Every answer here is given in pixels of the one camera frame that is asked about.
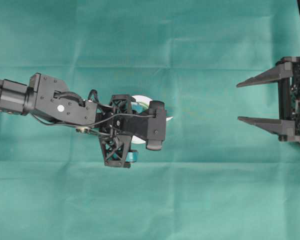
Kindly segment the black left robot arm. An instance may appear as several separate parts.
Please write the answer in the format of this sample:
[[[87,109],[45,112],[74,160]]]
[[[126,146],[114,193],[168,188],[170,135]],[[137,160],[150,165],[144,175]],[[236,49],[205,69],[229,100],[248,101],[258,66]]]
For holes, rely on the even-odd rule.
[[[34,74],[28,85],[0,79],[0,112],[30,114],[49,127],[70,127],[96,135],[107,167],[129,168],[135,162],[133,137],[145,141],[148,150],[156,150],[160,143],[153,136],[160,112],[157,104],[151,101],[138,112],[133,109],[136,102],[130,95],[113,95],[109,104],[102,104],[95,89],[83,99],[63,80],[41,73]]]

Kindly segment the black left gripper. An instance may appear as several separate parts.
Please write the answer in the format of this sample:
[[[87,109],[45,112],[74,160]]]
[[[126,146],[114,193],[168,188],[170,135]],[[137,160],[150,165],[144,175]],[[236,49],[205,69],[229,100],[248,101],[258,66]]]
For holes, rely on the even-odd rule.
[[[131,149],[132,137],[148,138],[149,106],[132,104],[135,101],[131,95],[116,94],[108,105],[97,105],[94,134],[106,167],[130,168],[138,160],[138,151]]]

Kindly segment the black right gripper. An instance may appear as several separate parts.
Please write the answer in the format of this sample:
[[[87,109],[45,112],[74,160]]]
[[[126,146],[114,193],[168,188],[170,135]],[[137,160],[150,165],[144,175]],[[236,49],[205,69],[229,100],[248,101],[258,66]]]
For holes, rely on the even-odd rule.
[[[279,118],[239,116],[239,121],[300,142],[300,56],[283,57],[276,66],[236,85],[237,88],[278,82]]]

